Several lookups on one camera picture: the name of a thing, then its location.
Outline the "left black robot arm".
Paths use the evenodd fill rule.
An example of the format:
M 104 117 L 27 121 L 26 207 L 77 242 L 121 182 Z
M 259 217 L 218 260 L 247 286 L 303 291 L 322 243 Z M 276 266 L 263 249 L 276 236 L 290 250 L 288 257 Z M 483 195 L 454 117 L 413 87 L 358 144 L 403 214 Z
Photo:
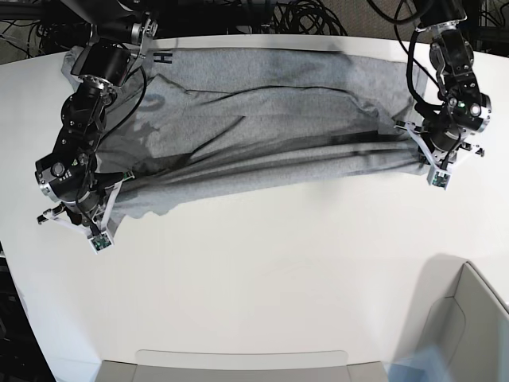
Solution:
M 472 47 L 458 28 L 467 18 L 463 6 L 458 1 L 415 1 L 414 6 L 419 23 L 410 40 L 409 58 L 414 58 L 418 34 L 432 33 L 429 58 L 436 70 L 441 105 L 427 103 L 414 91 L 411 63 L 407 85 L 416 100 L 415 110 L 424 118 L 419 135 L 433 161 L 445 169 L 455 161 L 464 140 L 489 124 L 491 101 L 480 91 Z

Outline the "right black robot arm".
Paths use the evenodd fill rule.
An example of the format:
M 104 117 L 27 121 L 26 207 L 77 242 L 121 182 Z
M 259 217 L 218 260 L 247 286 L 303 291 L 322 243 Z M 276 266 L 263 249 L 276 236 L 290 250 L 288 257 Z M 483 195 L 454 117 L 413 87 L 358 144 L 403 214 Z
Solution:
M 72 67 L 80 84 L 61 108 L 62 127 L 52 152 L 35 164 L 42 193 L 59 203 L 73 224 L 100 232 L 95 214 L 105 189 L 122 173 L 97 175 L 96 151 L 107 125 L 107 108 L 127 78 L 139 69 L 157 32 L 161 1 L 66 1 L 91 26 Z

